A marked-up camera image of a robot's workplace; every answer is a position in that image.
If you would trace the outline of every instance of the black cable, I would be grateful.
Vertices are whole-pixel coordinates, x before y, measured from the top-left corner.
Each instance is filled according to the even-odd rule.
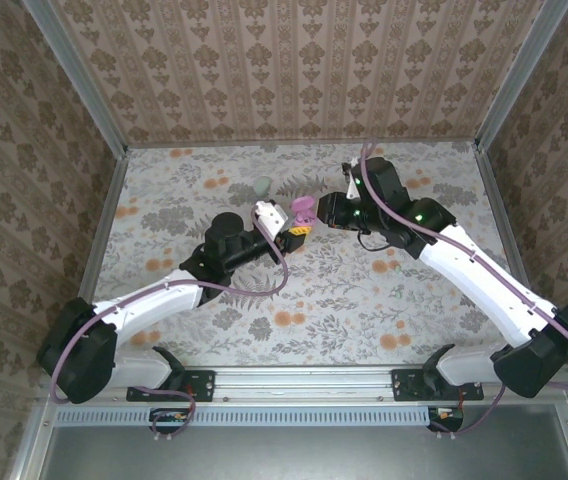
[[[497,392],[497,395],[495,395],[495,398],[493,399],[493,402],[491,402],[491,405],[488,407],[488,409],[482,414],[482,416],[475,421],[475,423],[472,423],[471,425],[469,425],[468,427],[464,427],[461,428],[460,430],[458,430],[457,432],[451,432],[448,428],[446,428],[444,425],[434,422],[433,420],[431,420],[431,425],[434,425],[435,427],[437,427],[439,430],[441,430],[442,432],[445,433],[450,433],[451,435],[461,435],[463,433],[467,433],[470,432],[472,430],[475,430],[477,427],[480,426],[480,424],[482,424],[484,422],[484,420],[486,420],[486,418],[491,414],[491,412],[493,410],[495,410],[495,407],[497,407],[497,404],[500,403],[500,400],[502,399],[502,396],[504,395],[504,392],[506,392],[506,385],[502,384],[502,386],[500,387],[500,391]]]
[[[387,243],[386,245],[382,246],[382,247],[376,247],[376,248],[368,248],[366,245],[364,245],[362,243],[362,230],[360,230],[359,232],[357,232],[357,241],[359,242],[359,244],[362,246],[362,248],[364,250],[366,250],[367,252],[381,252],[382,250],[386,250],[387,248],[391,247],[392,245],[390,243]]]

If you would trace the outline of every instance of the damask wallpaper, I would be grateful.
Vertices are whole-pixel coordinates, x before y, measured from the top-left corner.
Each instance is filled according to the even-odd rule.
[[[272,179],[268,198],[290,213],[302,195],[346,191],[340,163],[361,144],[139,149],[129,168],[96,295],[110,299],[157,281],[203,242],[218,213],[250,229],[253,183]],[[489,255],[502,245],[470,142],[382,143],[412,197],[453,212]],[[368,246],[381,237],[364,237]],[[317,225],[288,256],[291,278],[277,296],[222,294],[133,337],[129,348],[162,345],[186,365],[420,363],[451,342],[500,338],[483,313],[430,268],[401,250],[370,253],[354,232]],[[270,257],[239,269],[233,285],[267,290],[281,281]]]
[[[47,320],[77,294],[114,159],[19,1],[0,0],[0,478]]]
[[[568,303],[568,12],[489,156],[533,287]]]
[[[148,147],[472,138],[542,1],[52,3],[127,143]]]

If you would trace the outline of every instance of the black motor joint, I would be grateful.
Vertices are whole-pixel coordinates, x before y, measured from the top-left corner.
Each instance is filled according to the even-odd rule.
[[[388,160],[382,157],[370,158],[366,161],[366,167],[375,193],[401,217],[436,232],[455,224],[455,217],[435,200],[411,200],[395,167]],[[349,199],[344,192],[324,195],[317,211],[320,221],[331,228],[357,231],[365,235],[377,232],[386,239],[389,246],[404,249],[416,259],[427,244],[436,242],[434,238],[393,220],[378,207],[364,184],[360,164],[352,167],[344,163],[342,173],[349,181],[352,175],[359,198]]]
[[[275,237],[274,243],[285,255],[301,247],[305,237],[284,231]],[[244,230],[242,217],[233,212],[224,212],[213,218],[211,226],[204,233],[204,243],[198,245],[191,257],[179,267],[198,280],[228,287],[235,270],[266,254],[275,264],[279,264],[277,255],[257,228]],[[204,288],[200,305],[221,293],[218,289]]]

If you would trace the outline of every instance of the wire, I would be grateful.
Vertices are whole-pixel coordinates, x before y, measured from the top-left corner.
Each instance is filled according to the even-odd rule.
[[[459,408],[461,412],[464,412],[464,392],[462,392],[462,387],[459,388],[459,391],[460,391],[460,403],[457,404],[457,408]]]
[[[177,435],[182,433],[184,430],[186,430],[186,427],[193,421],[193,418],[195,418],[195,409],[196,409],[195,399],[193,398],[192,395],[189,395],[188,393],[179,392],[177,390],[154,390],[152,388],[146,388],[146,387],[133,387],[133,388],[135,388],[136,390],[139,390],[140,392],[150,393],[150,394],[153,394],[153,395],[171,395],[171,396],[178,396],[178,397],[186,398],[188,400],[188,402],[189,402],[188,416],[186,417],[186,419],[184,420],[182,425],[180,425],[180,427],[177,430],[175,430],[174,432],[172,432],[170,434],[165,435],[169,439],[171,437],[176,437]],[[155,415],[155,417],[153,417],[153,421],[151,423],[151,430],[155,434],[155,438],[159,438],[159,436],[162,435],[160,432],[157,431],[157,421],[162,417],[168,417],[169,415],[175,415],[175,413],[176,412],[172,412],[172,411],[158,412]]]
[[[216,289],[216,290],[222,290],[223,292],[235,293],[237,295],[248,295],[248,296],[254,296],[254,297],[270,297],[271,295],[275,295],[276,293],[279,293],[284,288],[286,283],[288,282],[288,277],[289,277],[288,265],[286,264],[286,260],[284,260],[284,255],[282,255],[282,252],[280,252],[280,250],[277,247],[277,245],[275,244],[275,242],[273,240],[271,240],[268,232],[266,232],[266,230],[257,221],[256,208],[253,208],[251,210],[251,218],[253,219],[253,223],[255,224],[255,228],[257,228],[259,230],[259,232],[262,234],[262,236],[264,237],[266,242],[273,249],[275,256],[277,257],[277,259],[280,261],[280,263],[282,265],[283,278],[282,278],[282,282],[277,287],[273,288],[272,290],[266,291],[266,292],[252,292],[252,291],[249,291],[249,290],[241,290],[241,289],[233,288],[233,287],[224,287],[222,285],[217,285],[215,283],[202,282],[200,280],[173,280],[171,282],[167,282],[166,284],[160,284],[160,285],[156,285],[154,287],[147,288],[145,290],[142,290],[141,292],[136,293],[135,295],[132,295],[128,298],[125,298],[124,300],[122,300],[118,304],[113,305],[113,306],[107,308],[106,310],[103,310],[102,312],[98,313],[94,317],[92,317],[88,322],[86,322],[84,325],[82,325],[82,327],[80,327],[80,329],[77,332],[75,332],[75,335],[73,335],[71,340],[68,342],[68,344],[66,345],[66,347],[62,351],[60,358],[57,361],[55,368],[53,369],[53,374],[51,375],[51,386],[49,387],[49,394],[51,396],[51,401],[53,403],[58,404],[58,405],[62,405],[62,404],[69,402],[69,400],[67,398],[58,397],[57,391],[56,391],[57,380],[59,379],[60,372],[62,371],[62,367],[64,366],[64,363],[66,362],[71,351],[73,350],[73,348],[75,347],[77,342],[82,338],[82,336],[93,325],[95,325],[97,322],[102,320],[104,317],[106,317],[106,316],[110,315],[111,313],[117,311],[118,309],[125,308],[128,305],[135,303],[135,302],[137,302],[138,300],[141,300],[144,297],[147,297],[148,295],[151,295],[155,292],[159,292],[160,290],[164,290],[164,289],[171,288],[171,287],[179,287],[181,285],[197,285],[199,287],[213,288],[213,289]],[[166,391],[171,392],[170,393],[171,395],[177,395],[177,392],[173,392],[171,390],[166,390]]]
[[[386,245],[382,246],[382,247],[374,247],[374,248],[369,248],[366,245],[364,245],[364,243],[362,243],[362,231],[360,230],[359,232],[357,232],[357,241],[360,244],[360,246],[366,250],[367,252],[381,252],[382,250],[386,250],[387,248],[389,248],[391,246],[390,243],[387,243]]]
[[[439,428],[441,431],[446,432],[446,433],[450,433],[451,435],[462,435],[464,433],[472,432],[477,427],[479,427],[484,422],[484,420],[486,420],[488,418],[488,416],[491,414],[491,412],[493,410],[495,410],[495,407],[497,407],[497,404],[500,403],[500,400],[502,399],[502,396],[504,395],[505,391],[506,391],[506,386],[502,385],[502,387],[500,388],[500,391],[497,393],[497,395],[493,399],[493,402],[488,407],[488,409],[482,414],[482,416],[475,423],[469,425],[468,427],[462,428],[461,430],[458,430],[457,432],[452,432],[448,428],[446,428],[444,425],[442,425],[441,423],[434,422],[433,420],[431,420],[431,425],[434,425],[437,428]]]
[[[428,228],[425,228],[421,225],[413,223],[409,220],[406,220],[404,217],[400,216],[399,214],[397,214],[396,212],[391,210],[382,201],[382,199],[377,195],[377,193],[375,193],[375,190],[373,189],[373,186],[371,185],[371,181],[368,178],[368,171],[366,169],[366,160],[371,155],[374,148],[375,148],[375,142],[367,142],[362,147],[362,152],[361,152],[361,157],[360,157],[360,163],[362,165],[362,180],[364,181],[364,185],[366,186],[366,189],[368,190],[369,195],[371,196],[373,201],[382,209],[382,211],[384,211],[387,215],[389,215],[396,222],[401,223],[402,225],[406,225],[407,227],[412,228],[413,230],[415,230],[417,232],[424,233],[425,235],[436,238],[437,240],[441,240],[442,242],[446,242],[449,245],[452,245],[453,247],[457,248],[458,250],[461,250],[466,255],[468,255],[470,258],[473,258],[479,265],[484,267],[484,269],[488,273],[490,273],[502,285],[504,285],[504,287],[506,287],[506,289],[508,291],[510,291],[513,295],[515,295],[524,305],[529,307],[531,312],[536,313],[537,315],[542,317],[544,319],[544,321],[546,321],[548,324],[550,324],[553,328],[555,328],[558,332],[560,332],[560,334],[562,334],[562,336],[564,336],[564,338],[566,338],[568,340],[568,330],[566,330],[562,325],[560,325],[560,323],[557,320],[555,320],[553,317],[548,315],[544,310],[542,310],[537,305],[535,305],[535,303],[533,301],[531,301],[526,295],[521,293],[515,285],[513,285],[510,281],[508,281],[506,278],[504,278],[497,270],[495,270],[495,268],[493,268],[491,266],[491,264],[489,264],[486,260],[484,260],[484,258],[482,258],[481,256],[475,256],[476,252],[474,250],[468,248],[466,245],[458,242],[457,240],[454,240],[452,238],[447,237],[446,235],[442,235],[438,232],[435,232],[435,231],[430,230]],[[567,383],[549,382],[548,385],[551,386],[551,387],[563,388],[565,390],[568,390],[568,384]]]

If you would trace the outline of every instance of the patterned wallpaper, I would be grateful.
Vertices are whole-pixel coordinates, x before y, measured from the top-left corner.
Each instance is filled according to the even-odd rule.
[[[568,12],[489,156],[531,283],[568,303]]]
[[[19,1],[0,0],[0,478],[47,320],[77,293],[114,159]]]
[[[541,0],[54,0],[129,145],[473,137]]]

